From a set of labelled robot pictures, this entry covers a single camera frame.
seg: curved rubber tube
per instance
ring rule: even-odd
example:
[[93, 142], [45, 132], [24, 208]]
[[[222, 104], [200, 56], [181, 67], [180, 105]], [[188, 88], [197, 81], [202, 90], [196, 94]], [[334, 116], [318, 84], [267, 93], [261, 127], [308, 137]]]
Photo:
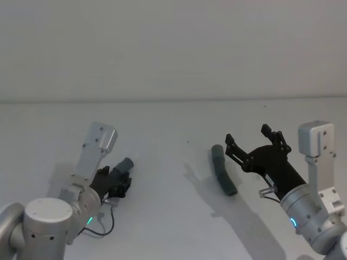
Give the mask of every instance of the curved rubber tube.
[[130, 158], [125, 158], [119, 164], [116, 165], [115, 169], [120, 172], [120, 174], [127, 173], [130, 169], [134, 167], [134, 163]]
[[233, 183], [233, 181], [230, 179], [228, 172], [226, 170], [226, 166], [224, 164], [225, 157], [224, 157], [223, 146], [221, 145], [212, 146], [211, 153], [212, 153], [212, 162], [215, 168], [217, 180], [219, 184], [221, 185], [224, 193], [227, 196], [232, 196], [237, 194], [237, 188], [235, 187], [235, 184]]

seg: white table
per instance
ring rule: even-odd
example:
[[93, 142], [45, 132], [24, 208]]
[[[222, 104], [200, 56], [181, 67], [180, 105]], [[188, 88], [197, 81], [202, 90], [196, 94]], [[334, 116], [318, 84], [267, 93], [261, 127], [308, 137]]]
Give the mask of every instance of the white table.
[[[347, 99], [0, 105], [0, 111], [0, 205], [56, 194], [93, 121], [119, 133], [102, 164], [114, 166], [124, 157], [135, 163], [113, 233], [81, 235], [67, 247], [67, 260], [323, 259], [295, 235], [277, 203], [259, 198], [266, 187], [259, 176], [227, 159], [239, 189], [231, 198], [214, 179], [211, 146], [224, 145], [232, 133], [249, 152], [268, 143], [260, 133], [265, 122], [283, 131], [293, 149], [290, 162], [305, 180], [297, 128], [316, 119], [333, 122], [335, 183], [347, 203]], [[107, 230], [109, 208], [102, 210]], [[102, 231], [97, 220], [90, 227]]]

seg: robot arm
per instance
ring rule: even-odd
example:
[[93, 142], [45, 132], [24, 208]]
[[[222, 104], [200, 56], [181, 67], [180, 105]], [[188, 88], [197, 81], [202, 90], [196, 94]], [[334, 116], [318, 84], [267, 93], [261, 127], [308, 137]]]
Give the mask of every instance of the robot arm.
[[17, 260], [63, 260], [65, 245], [73, 243], [107, 198], [124, 198], [132, 161], [126, 158], [110, 173], [109, 167], [97, 170], [116, 138], [112, 126], [93, 123], [59, 199], [37, 199], [25, 208], [14, 203], [0, 211], [0, 259], [10, 260], [17, 253]]
[[302, 235], [312, 249], [326, 259], [347, 259], [347, 227], [341, 221], [344, 205], [333, 186], [334, 126], [315, 121], [299, 127], [299, 150], [309, 164], [309, 183], [287, 161], [291, 148], [281, 132], [272, 132], [263, 125], [261, 132], [271, 145], [262, 146], [249, 154], [227, 135], [226, 155], [235, 160], [245, 172], [261, 175], [289, 216], [295, 232]]

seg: black cable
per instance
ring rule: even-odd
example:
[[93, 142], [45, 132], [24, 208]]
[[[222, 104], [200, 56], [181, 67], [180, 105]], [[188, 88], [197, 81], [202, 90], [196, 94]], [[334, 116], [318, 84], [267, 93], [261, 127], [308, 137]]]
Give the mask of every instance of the black cable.
[[109, 230], [109, 232], [107, 232], [107, 233], [99, 233], [99, 232], [96, 232], [96, 231], [94, 231], [94, 230], [92, 230], [92, 229], [89, 229], [89, 228], [87, 228], [87, 227], [84, 227], [84, 228], [78, 233], [78, 235], [79, 235], [80, 233], [82, 233], [83, 231], [89, 231], [90, 233], [93, 233], [93, 234], [95, 234], [95, 235], [97, 235], [97, 236], [100, 236], [100, 237], [105, 237], [105, 236], [111, 234], [111, 232], [112, 232], [113, 229], [114, 229], [114, 223], [115, 223], [114, 214], [113, 214], [113, 207], [111, 207], [111, 218], [112, 218], [112, 226], [111, 226], [111, 229]]
[[281, 202], [279, 200], [277, 200], [277, 199], [274, 199], [274, 198], [271, 198], [271, 197], [268, 197], [268, 196], [264, 196], [263, 198], [270, 199], [270, 200], [273, 200], [274, 202], [277, 202], [277, 203], [281, 204]]

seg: blue led light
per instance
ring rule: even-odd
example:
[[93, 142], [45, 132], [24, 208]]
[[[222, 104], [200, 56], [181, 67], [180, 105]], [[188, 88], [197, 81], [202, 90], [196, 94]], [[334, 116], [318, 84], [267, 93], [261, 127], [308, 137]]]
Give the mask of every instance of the blue led light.
[[295, 219], [291, 218], [291, 222], [293, 223], [293, 226], [296, 228], [297, 227], [297, 222], [295, 221]]

